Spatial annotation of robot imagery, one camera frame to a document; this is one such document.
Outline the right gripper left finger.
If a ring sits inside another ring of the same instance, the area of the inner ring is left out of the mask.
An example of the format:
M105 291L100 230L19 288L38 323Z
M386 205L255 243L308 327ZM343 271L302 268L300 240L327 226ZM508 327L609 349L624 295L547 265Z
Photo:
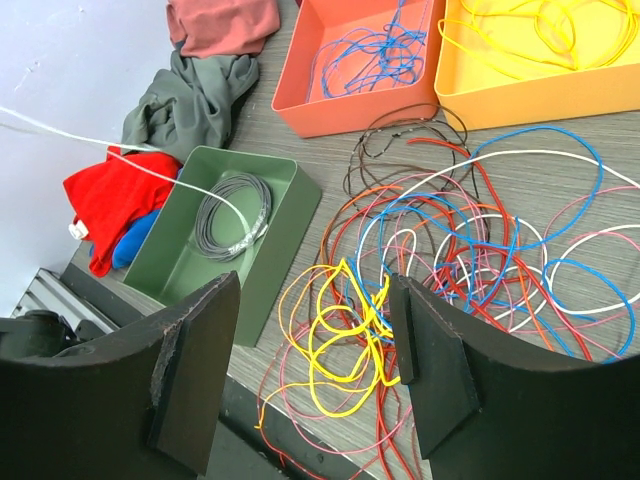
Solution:
M52 357L1 361L5 479L207 472L240 305L235 272Z

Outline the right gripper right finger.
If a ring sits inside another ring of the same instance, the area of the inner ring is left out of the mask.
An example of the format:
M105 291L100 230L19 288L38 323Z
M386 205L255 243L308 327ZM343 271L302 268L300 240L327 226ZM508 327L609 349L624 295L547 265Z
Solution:
M389 289L401 381L436 479L635 479L639 360L555 353L419 282Z

